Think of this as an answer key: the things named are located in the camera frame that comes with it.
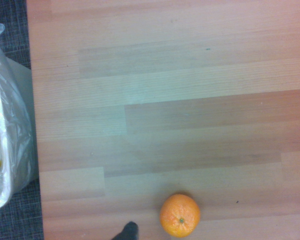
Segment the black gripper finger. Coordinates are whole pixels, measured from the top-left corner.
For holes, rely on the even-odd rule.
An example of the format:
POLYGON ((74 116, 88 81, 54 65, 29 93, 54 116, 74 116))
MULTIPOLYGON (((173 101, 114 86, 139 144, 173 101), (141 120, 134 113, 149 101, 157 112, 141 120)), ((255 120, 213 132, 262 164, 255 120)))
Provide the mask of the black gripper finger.
POLYGON ((139 227, 138 225, 130 221, 124 227, 123 230, 118 233, 112 240, 138 240, 139 239, 139 227))

